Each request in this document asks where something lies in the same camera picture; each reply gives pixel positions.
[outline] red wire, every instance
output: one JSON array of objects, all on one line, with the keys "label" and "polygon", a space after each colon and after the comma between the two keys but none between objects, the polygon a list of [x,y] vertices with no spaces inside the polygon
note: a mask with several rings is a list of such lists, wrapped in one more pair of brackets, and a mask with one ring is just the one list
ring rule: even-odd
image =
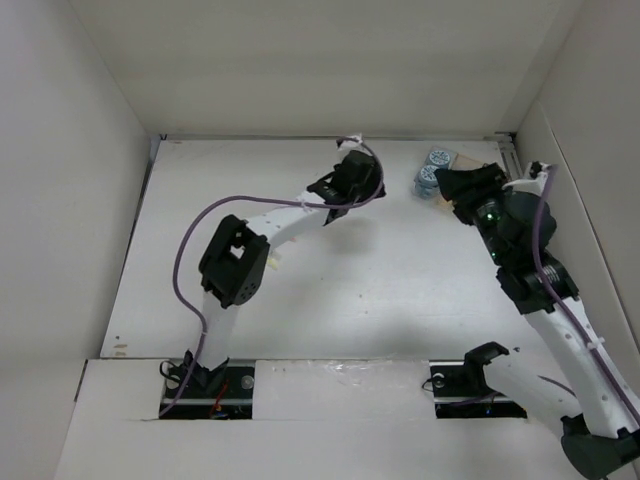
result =
[{"label": "red wire", "polygon": [[228,388],[229,388],[229,380],[224,382],[224,385],[222,386],[220,393],[218,393],[215,403],[211,407],[211,410],[209,410],[209,417],[212,417],[214,413],[220,410],[220,399],[222,399],[222,396],[226,393]]}]

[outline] wall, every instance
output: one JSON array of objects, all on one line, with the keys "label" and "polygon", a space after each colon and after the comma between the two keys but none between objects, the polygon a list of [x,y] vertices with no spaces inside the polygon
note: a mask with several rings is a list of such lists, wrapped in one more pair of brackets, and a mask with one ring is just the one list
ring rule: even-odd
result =
[{"label": "wall", "polygon": [[[635,0],[587,0],[518,134],[524,160],[562,167],[551,200],[563,217],[556,249],[576,272],[596,328],[636,388],[639,24]],[[588,216],[579,213],[582,203]],[[595,235],[580,226],[589,222]]]},{"label": "wall", "polygon": [[154,133],[515,131],[581,0],[71,0]]},{"label": "wall", "polygon": [[66,0],[0,2],[0,477],[53,478],[148,138]]}]

